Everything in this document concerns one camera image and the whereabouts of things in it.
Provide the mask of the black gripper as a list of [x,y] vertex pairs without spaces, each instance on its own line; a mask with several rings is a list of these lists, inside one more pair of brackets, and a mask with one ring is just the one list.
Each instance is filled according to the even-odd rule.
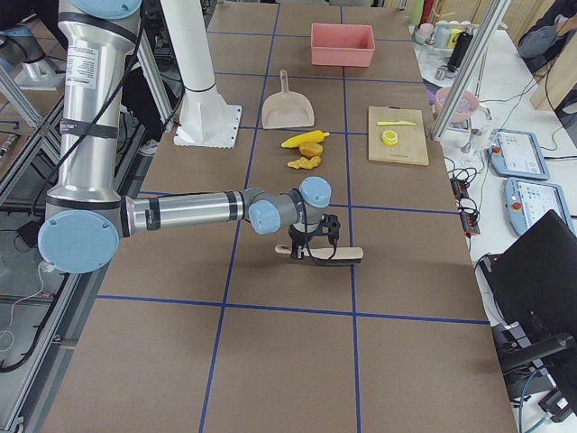
[[292,259],[301,260],[303,252],[310,248],[309,243],[314,237],[326,237],[335,253],[340,236],[340,222],[336,215],[323,214],[316,223],[291,225],[288,228],[288,235],[291,239]]

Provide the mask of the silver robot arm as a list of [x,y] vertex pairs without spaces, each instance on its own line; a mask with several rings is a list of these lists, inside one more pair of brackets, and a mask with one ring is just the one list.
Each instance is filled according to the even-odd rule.
[[338,219],[326,213],[332,190],[318,177],[280,195],[246,189],[132,199],[114,190],[122,88],[145,40],[141,7],[138,1],[60,3],[69,46],[59,177],[46,197],[42,258],[63,272],[92,272],[136,232],[238,220],[261,235],[287,228],[295,259],[308,254],[313,237],[336,244]]

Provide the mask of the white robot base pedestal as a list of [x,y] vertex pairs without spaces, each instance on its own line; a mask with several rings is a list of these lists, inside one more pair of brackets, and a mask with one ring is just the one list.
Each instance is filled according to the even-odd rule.
[[233,148],[242,108],[227,104],[218,92],[200,3],[164,0],[161,7],[184,85],[174,143]]

